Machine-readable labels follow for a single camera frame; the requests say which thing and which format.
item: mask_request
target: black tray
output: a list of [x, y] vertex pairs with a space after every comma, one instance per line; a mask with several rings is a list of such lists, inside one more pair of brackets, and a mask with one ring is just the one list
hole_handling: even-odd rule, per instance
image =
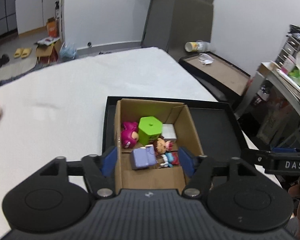
[[205, 155], [218, 161], [240, 157], [248, 148], [241, 128], [227, 103], [173, 98], [108, 97], [103, 125], [102, 152], [114, 145], [114, 114], [122, 98], [181, 102], [188, 105]]

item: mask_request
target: black circular disc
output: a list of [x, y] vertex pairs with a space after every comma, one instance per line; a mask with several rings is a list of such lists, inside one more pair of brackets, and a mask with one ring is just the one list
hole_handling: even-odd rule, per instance
[[273, 182], [258, 179], [245, 176], [215, 187], [208, 195], [209, 210], [222, 223], [243, 231], [269, 231], [285, 225], [293, 211], [291, 197]]
[[2, 202], [11, 227], [42, 233], [76, 223], [89, 207], [89, 195], [84, 189], [53, 176], [24, 181], [8, 192]]

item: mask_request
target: silver bolt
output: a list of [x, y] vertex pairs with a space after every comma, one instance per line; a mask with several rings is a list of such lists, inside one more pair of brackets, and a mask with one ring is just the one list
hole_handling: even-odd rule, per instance
[[189, 197], [196, 197], [200, 194], [200, 190], [198, 190], [196, 188], [187, 188], [185, 190], [185, 194]]
[[100, 197], [109, 197], [112, 195], [112, 193], [113, 193], [113, 191], [109, 188], [101, 188], [97, 191], [97, 194]]

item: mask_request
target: green container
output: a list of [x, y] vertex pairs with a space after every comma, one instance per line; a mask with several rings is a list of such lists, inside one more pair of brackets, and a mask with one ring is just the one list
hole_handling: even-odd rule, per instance
[[146, 146], [158, 139], [162, 133], [162, 122], [154, 116], [142, 117], [139, 121], [139, 142]]

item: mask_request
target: yellow slippers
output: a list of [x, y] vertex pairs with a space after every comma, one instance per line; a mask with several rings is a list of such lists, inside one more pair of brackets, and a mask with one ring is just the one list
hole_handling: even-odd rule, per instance
[[13, 57], [14, 58], [18, 58], [22, 55], [22, 52], [23, 52], [23, 48], [19, 48], [16, 50], [16, 52], [14, 53]]
[[21, 58], [26, 58], [28, 57], [32, 52], [31, 48], [26, 48], [23, 50], [22, 54], [21, 54]]

